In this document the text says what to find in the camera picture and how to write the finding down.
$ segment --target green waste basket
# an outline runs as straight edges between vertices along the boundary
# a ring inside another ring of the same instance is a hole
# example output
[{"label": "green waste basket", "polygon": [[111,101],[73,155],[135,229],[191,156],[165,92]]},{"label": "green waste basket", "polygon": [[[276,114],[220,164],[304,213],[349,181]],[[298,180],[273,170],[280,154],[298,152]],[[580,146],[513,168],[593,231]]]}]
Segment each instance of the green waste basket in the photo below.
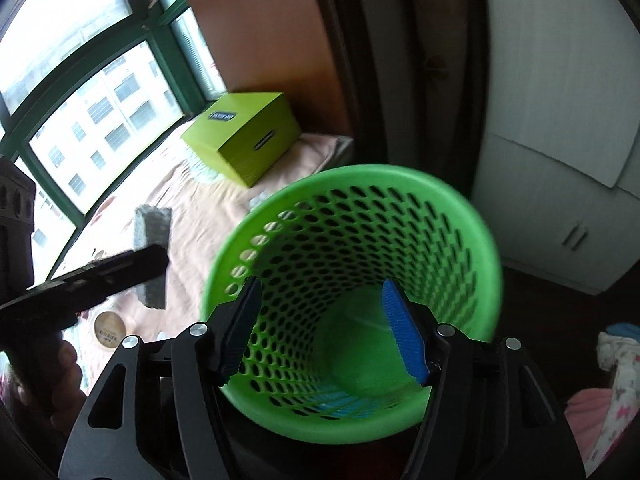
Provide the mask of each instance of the green waste basket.
[{"label": "green waste basket", "polygon": [[484,341],[502,296],[495,244],[468,201],[386,165],[310,176],[252,211],[212,268],[203,318],[250,274],[263,308],[222,391],[257,424],[319,444],[383,438],[424,416],[430,391],[404,370],[382,311],[385,278]]}]

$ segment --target white cabinet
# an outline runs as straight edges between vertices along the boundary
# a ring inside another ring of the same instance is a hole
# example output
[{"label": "white cabinet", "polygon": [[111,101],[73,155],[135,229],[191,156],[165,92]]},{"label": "white cabinet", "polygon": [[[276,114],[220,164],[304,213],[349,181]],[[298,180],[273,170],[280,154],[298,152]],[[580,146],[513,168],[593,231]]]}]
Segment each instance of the white cabinet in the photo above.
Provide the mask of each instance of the white cabinet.
[{"label": "white cabinet", "polygon": [[640,259],[640,34],[619,0],[488,0],[472,201],[507,265],[590,293]]}]

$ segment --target lime green box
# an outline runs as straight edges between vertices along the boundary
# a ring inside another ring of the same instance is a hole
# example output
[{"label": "lime green box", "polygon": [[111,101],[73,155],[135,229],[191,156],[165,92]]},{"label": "lime green box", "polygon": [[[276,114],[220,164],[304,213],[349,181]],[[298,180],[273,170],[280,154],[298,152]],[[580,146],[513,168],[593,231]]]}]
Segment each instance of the lime green box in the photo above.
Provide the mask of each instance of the lime green box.
[{"label": "lime green box", "polygon": [[223,95],[182,134],[210,168],[251,187],[300,136],[281,93]]}]

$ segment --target cabinet handle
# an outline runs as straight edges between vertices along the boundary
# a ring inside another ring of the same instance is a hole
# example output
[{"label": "cabinet handle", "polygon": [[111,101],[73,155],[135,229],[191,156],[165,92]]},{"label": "cabinet handle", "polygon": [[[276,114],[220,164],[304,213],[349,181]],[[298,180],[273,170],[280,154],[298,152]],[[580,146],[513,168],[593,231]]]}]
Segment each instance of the cabinet handle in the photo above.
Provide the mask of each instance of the cabinet handle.
[{"label": "cabinet handle", "polygon": [[589,230],[580,222],[577,222],[562,241],[562,245],[571,251],[577,251],[587,236],[589,236]]}]

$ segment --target box label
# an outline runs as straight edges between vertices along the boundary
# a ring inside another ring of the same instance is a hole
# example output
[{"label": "box label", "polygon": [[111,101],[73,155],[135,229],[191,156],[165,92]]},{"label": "box label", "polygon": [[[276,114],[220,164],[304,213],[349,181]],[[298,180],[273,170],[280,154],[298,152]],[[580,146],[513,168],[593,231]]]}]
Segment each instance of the box label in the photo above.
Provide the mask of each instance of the box label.
[{"label": "box label", "polygon": [[209,116],[209,119],[213,119],[214,121],[230,121],[235,116],[235,112],[213,112]]},{"label": "box label", "polygon": [[266,134],[263,138],[261,138],[258,143],[254,146],[254,151],[258,151],[261,147],[263,147],[267,142],[273,139],[273,136],[276,134],[276,130],[271,130],[268,134]]}]

